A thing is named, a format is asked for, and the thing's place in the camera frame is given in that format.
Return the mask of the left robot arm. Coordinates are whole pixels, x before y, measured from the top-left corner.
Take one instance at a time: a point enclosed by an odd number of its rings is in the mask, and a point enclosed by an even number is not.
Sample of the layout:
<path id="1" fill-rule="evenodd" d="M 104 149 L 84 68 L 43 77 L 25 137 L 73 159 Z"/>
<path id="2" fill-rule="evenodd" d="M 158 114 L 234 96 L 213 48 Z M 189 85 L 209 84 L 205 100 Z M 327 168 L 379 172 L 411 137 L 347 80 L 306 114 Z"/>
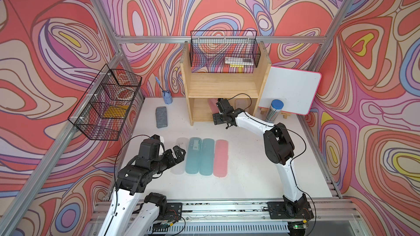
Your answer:
<path id="1" fill-rule="evenodd" d="M 185 160 L 187 152 L 179 146 L 160 149 L 164 144 L 158 135 L 141 142 L 138 154 L 118 171 L 112 202 L 99 231 L 100 236 L 144 236 L 160 219 L 177 221 L 167 207 L 163 194 L 145 194 L 147 185 L 164 171 Z"/>

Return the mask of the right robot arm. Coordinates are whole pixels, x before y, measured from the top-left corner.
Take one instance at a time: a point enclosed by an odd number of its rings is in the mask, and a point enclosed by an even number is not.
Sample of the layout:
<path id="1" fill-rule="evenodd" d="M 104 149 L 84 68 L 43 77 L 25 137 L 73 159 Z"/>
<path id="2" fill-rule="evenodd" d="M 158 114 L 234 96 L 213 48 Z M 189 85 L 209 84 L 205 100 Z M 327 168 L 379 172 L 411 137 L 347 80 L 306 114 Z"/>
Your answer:
<path id="1" fill-rule="evenodd" d="M 226 98 L 218 99 L 216 106 L 219 112 L 213 114 L 215 125 L 225 123 L 227 127 L 240 127 L 263 137 L 265 155 L 276 165 L 283 185 L 283 207 L 286 215 L 307 221 L 313 219 L 307 194 L 299 188 L 294 174 L 295 146 L 285 125 L 259 120 L 241 108 L 233 108 Z"/>

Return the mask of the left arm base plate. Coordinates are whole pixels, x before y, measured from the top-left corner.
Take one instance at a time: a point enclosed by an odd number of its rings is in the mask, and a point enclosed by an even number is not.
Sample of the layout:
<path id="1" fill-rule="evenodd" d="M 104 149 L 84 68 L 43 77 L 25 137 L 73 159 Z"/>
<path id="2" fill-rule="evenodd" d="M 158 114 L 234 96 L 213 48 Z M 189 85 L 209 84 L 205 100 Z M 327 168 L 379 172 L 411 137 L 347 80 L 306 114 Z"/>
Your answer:
<path id="1" fill-rule="evenodd" d="M 178 217 L 181 216 L 181 210 L 182 204 L 178 203 L 157 204 L 148 202 L 143 203 L 141 211 L 139 212 L 139 217 L 150 221 L 152 221 L 152 219 L 154 219 L 154 221 L 178 220 Z"/>

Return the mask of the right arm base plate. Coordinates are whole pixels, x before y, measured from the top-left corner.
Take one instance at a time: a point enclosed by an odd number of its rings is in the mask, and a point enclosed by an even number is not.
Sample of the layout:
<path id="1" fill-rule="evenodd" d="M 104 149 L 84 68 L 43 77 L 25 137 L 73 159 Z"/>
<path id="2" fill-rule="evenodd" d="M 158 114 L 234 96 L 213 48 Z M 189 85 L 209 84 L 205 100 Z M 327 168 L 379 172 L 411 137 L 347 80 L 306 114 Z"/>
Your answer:
<path id="1" fill-rule="evenodd" d="M 307 202 L 267 202 L 267 209 L 272 220 L 311 220 L 315 217 L 310 204 Z"/>

